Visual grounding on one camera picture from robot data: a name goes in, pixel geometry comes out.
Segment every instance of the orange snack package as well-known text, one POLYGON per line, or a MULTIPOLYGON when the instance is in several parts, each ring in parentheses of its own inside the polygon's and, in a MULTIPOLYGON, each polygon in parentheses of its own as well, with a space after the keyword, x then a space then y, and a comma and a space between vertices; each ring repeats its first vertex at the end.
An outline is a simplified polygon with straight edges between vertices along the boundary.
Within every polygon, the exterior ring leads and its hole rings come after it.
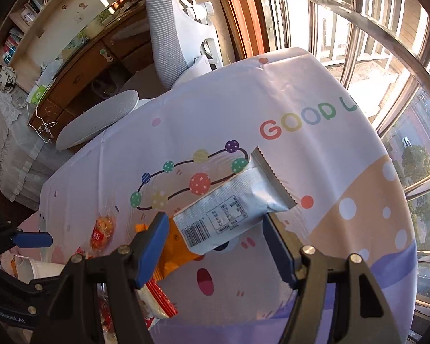
MULTIPOLYGON (((169 219, 169 225, 169 235, 153 273, 153 278, 156 281, 164 279, 175 269, 200 256, 188 249, 172 217, 169 219)), ((147 228, 148 226, 145 224, 135 225, 136 232, 142 232, 147 230, 147 228)))
POLYGON ((90 246, 95 250, 103 250, 115 232, 115 220, 110 216, 99 216, 91 235, 90 246))

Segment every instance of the white lace cloth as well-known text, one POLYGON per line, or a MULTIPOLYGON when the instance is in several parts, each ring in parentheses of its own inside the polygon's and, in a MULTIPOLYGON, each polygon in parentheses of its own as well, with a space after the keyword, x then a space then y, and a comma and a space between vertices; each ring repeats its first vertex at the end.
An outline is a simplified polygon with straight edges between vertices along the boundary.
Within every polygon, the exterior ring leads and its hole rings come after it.
POLYGON ((0 91, 0 190, 9 200, 37 210, 42 185, 71 153, 45 145, 28 127, 26 97, 19 87, 0 91))

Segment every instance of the red snack bag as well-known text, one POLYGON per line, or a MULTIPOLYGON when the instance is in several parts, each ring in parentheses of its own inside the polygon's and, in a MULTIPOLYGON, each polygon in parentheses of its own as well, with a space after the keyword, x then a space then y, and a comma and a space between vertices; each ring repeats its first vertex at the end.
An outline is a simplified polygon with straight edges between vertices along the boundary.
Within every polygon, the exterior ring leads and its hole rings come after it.
POLYGON ((93 250, 104 250, 115 232, 115 218, 99 216, 91 235, 90 246, 93 250))
POLYGON ((148 329, 160 319, 171 318, 178 313, 154 278, 136 290, 136 295, 148 329))

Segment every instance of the white power cable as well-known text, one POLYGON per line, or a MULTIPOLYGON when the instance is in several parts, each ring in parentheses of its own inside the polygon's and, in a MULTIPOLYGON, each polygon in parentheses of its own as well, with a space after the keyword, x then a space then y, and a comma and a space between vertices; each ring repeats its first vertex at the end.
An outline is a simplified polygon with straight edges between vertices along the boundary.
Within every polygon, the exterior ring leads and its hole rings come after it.
POLYGON ((40 125, 40 127, 37 129, 32 124, 30 124, 29 103, 27 103, 28 125, 31 126, 35 130, 35 132, 37 132, 37 134, 44 141, 44 143, 48 143, 49 141, 51 141, 54 138, 50 129, 53 126, 55 126, 58 122, 46 123, 40 116, 38 116, 37 109, 38 109, 38 105, 35 108, 35 116, 42 121, 42 125, 40 125), (43 132, 49 133, 49 140, 48 141, 46 141, 45 138, 41 135, 41 133, 43 133, 43 132))

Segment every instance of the pink tablecloth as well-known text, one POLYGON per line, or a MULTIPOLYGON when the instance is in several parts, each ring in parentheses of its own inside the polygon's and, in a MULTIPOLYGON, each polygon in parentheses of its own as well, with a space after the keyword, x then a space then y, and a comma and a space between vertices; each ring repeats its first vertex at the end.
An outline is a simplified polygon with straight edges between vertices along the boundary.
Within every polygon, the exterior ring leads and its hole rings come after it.
MULTIPOLYGON (((232 142, 227 145, 232 140, 249 153, 259 146, 299 202, 280 216, 286 229, 325 254, 363 256, 406 338, 417 271, 401 184, 349 94, 301 49, 205 74, 91 141, 43 187, 40 229, 54 237, 44 258, 66 262, 89 238, 98 215, 117 218, 111 251, 129 242, 134 224, 149 223, 158 209, 172 215, 193 202, 196 194, 179 192, 194 174, 215 182, 242 157, 229 148, 232 142), (150 179, 168 161, 189 162, 150 179), (140 203, 134 194, 139 188, 140 203), (153 204, 156 198, 160 204, 153 204)), ((180 312, 156 326, 157 343, 276 343, 291 307, 292 291, 280 279, 261 226, 182 266, 161 286, 180 312)), ((319 342, 326 342, 331 309, 328 298, 319 342)))

